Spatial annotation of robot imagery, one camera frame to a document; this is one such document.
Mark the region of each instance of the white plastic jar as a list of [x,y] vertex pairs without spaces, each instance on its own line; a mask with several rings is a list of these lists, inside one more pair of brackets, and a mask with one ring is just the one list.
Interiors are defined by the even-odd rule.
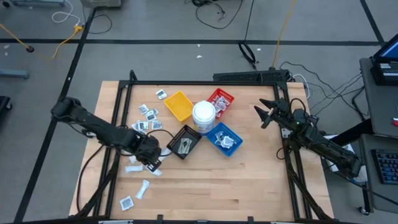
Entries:
[[192,118],[196,131],[206,135],[215,127],[216,108],[203,100],[193,107]]

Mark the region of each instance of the gray box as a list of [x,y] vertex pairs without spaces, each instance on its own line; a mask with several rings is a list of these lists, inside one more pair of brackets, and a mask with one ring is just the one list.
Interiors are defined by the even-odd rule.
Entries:
[[80,0],[85,7],[121,7],[121,0]]

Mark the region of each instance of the black keyboard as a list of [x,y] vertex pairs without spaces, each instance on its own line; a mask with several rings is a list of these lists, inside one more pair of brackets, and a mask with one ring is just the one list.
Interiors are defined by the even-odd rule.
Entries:
[[372,149],[377,174],[382,184],[398,184],[398,150]]
[[269,70],[256,72],[217,73],[213,75],[214,81],[233,82],[287,82],[290,78],[288,70]]

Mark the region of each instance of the wooden tabletop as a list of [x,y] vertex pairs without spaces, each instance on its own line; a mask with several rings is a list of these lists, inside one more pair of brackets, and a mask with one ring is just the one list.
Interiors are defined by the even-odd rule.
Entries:
[[[110,122],[118,82],[103,82],[99,93],[95,115]],[[289,83],[289,96],[300,98],[307,105],[302,83]],[[216,86],[177,86],[177,85],[134,85],[129,107],[127,125],[138,119],[145,120],[139,112],[139,106],[145,104],[149,109],[159,111],[158,120],[163,128],[176,134],[184,124],[193,127],[192,118],[183,124],[155,95],[159,89],[171,96],[181,90],[193,104],[206,100]],[[156,219],[163,214],[165,220],[247,220],[253,216],[255,221],[293,221],[292,203],[287,182],[285,162],[276,158],[276,151],[282,147],[277,123],[272,122],[266,129],[261,129],[261,121],[253,106],[261,105],[259,98],[274,100],[272,87],[268,86],[222,86],[235,97],[219,121],[224,122],[243,139],[240,148],[226,157],[206,137],[203,137],[185,160],[171,155],[164,159],[159,169],[160,177],[147,170],[126,174],[125,166],[132,165],[127,157],[122,157],[116,189],[114,192],[111,218],[120,219]],[[295,101],[294,108],[300,107]],[[118,124],[122,112],[119,112]],[[170,141],[167,133],[157,132],[153,135],[161,146]],[[99,148],[96,139],[89,139],[86,145],[82,165]],[[333,217],[325,176],[320,157],[312,151],[302,149],[302,164],[307,182],[307,189],[325,213]],[[81,182],[80,206],[92,196],[98,186],[103,163],[102,150],[87,166]],[[142,180],[148,180],[150,186],[144,198],[135,198]],[[297,198],[302,201],[297,190]],[[130,195],[134,207],[122,212],[119,201]],[[101,212],[107,190],[103,194]],[[76,194],[70,214],[76,213]],[[302,204],[300,213],[304,217]]]

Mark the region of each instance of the concrete floor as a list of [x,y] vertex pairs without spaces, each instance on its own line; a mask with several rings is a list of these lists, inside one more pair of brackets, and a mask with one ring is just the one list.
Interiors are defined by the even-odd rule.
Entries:
[[[71,0],[74,14],[83,19],[81,4]],[[215,30],[199,23],[195,7],[180,0],[126,0],[120,10],[98,11],[113,20],[113,28],[105,34],[89,34],[88,39],[243,39],[250,11],[250,0],[244,0],[235,21],[224,30]],[[384,38],[398,33],[394,0],[366,0]],[[220,1],[229,19],[239,6],[238,0]],[[289,10],[288,0],[255,1],[249,26],[248,40],[277,40]],[[65,39],[76,23],[69,18],[61,24],[51,21],[58,6],[36,4],[0,7],[0,22],[22,39]],[[200,16],[216,26],[217,11],[211,6],[200,9]],[[96,19],[91,31],[106,29],[109,22]],[[0,31],[0,39],[9,36]],[[377,41],[359,0],[298,0],[286,27],[283,40]],[[56,44],[32,44],[37,52],[52,55]],[[0,44],[0,68],[24,69],[28,80],[0,78],[0,95],[12,98],[13,110],[0,129],[0,223],[12,222],[50,122],[50,109],[56,102],[68,73],[77,44],[65,44],[55,60],[42,60],[28,54],[19,44]],[[266,70],[273,59],[275,45],[253,45],[259,61],[258,69]],[[333,88],[359,73],[359,59],[369,57],[378,46],[309,46],[282,45],[277,66],[283,61],[304,64]],[[300,67],[285,65],[293,74],[302,74],[308,82],[322,85],[314,75]],[[78,62],[68,95],[77,97],[90,111],[95,108],[100,84],[104,80],[127,79],[133,69],[140,80],[212,80],[214,73],[252,70],[237,45],[196,44],[86,44]],[[362,80],[348,88],[362,86]],[[331,91],[323,86],[327,93]],[[322,92],[310,86],[313,96],[310,106],[322,100]],[[345,98],[349,101],[352,95]],[[314,109],[316,113],[328,101]],[[358,98],[366,112],[365,95]],[[341,100],[335,100],[320,114],[318,127],[328,133],[340,133],[360,122],[358,115]],[[69,212],[80,169],[86,139],[69,127],[58,125],[25,221],[66,217]],[[325,174],[335,217],[346,222],[392,223],[398,215],[375,211],[365,217],[356,211],[363,205],[361,190],[343,180]]]

